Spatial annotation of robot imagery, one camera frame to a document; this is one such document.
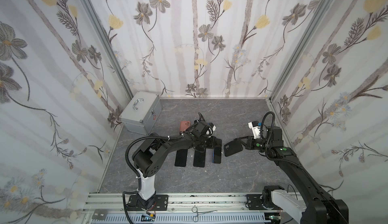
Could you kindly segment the phone with black screen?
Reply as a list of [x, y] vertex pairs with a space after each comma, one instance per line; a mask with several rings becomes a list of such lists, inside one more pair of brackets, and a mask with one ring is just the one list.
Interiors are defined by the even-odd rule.
[[186, 167], [187, 166], [187, 157], [188, 157], [188, 150], [187, 149], [181, 149], [176, 152], [176, 158], [174, 165], [176, 167]]

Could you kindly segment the metal scissors forceps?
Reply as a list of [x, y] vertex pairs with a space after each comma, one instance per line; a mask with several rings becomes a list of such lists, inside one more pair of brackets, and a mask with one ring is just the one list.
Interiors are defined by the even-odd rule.
[[200, 216], [202, 215], [205, 215], [205, 214], [208, 214], [208, 213], [213, 213], [213, 212], [217, 212], [216, 210], [211, 210], [211, 211], [199, 211], [198, 208], [196, 206], [192, 207], [192, 213], [194, 214], [192, 220], [193, 222], [198, 222], [199, 219], [200, 219]]

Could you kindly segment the silver first aid case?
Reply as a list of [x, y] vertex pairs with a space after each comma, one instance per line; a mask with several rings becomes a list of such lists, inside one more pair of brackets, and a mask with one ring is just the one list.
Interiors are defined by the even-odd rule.
[[120, 114], [120, 118], [128, 131], [149, 135], [161, 111], [158, 94], [139, 91]]

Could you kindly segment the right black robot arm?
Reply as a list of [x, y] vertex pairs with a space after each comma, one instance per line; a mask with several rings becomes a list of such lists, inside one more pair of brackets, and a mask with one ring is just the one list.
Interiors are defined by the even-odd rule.
[[281, 186], [266, 186], [261, 195], [263, 207], [278, 207], [299, 224], [349, 223], [348, 206], [328, 194], [302, 166], [296, 153], [284, 146], [279, 127], [270, 128], [265, 139], [249, 136], [245, 148], [258, 150], [273, 161], [299, 191], [298, 195], [291, 196]]

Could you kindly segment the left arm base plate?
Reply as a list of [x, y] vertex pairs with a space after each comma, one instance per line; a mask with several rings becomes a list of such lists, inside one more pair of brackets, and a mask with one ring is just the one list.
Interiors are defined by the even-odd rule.
[[168, 195], [153, 195], [150, 199], [144, 200], [139, 195], [131, 195], [126, 201], [125, 208], [128, 211], [166, 211], [168, 198]]

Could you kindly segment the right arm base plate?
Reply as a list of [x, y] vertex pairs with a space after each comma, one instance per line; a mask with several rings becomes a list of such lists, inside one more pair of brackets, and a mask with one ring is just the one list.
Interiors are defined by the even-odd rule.
[[246, 207], [249, 210], [280, 211], [280, 208], [272, 202], [270, 197], [263, 197], [262, 194], [247, 194]]

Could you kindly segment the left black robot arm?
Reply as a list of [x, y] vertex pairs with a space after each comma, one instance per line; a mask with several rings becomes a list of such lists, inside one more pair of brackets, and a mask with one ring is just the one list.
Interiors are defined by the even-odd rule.
[[138, 179], [136, 194], [138, 199], [146, 202], [154, 198], [156, 195], [154, 176], [170, 153], [191, 148], [197, 151], [213, 148], [216, 145], [213, 137], [215, 130], [216, 126], [213, 123], [198, 120], [179, 136], [160, 136], [152, 133], [130, 143], [125, 151], [125, 161]]

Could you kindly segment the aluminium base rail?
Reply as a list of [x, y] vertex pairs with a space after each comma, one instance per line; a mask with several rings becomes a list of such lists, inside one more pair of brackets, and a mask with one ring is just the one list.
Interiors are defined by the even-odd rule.
[[[166, 211], [128, 211], [121, 194], [90, 194], [82, 210], [84, 224], [298, 224], [284, 210], [249, 210], [247, 193], [164, 193]], [[192, 207], [217, 212], [193, 222]]]

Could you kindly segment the pink phone case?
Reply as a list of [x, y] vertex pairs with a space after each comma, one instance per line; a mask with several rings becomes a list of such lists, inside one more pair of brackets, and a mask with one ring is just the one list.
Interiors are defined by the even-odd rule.
[[190, 122], [190, 121], [181, 121], [181, 122], [180, 122], [180, 125], [179, 125], [179, 132], [180, 132], [180, 133], [183, 133], [183, 132], [186, 131], [190, 126], [191, 126], [191, 122]]

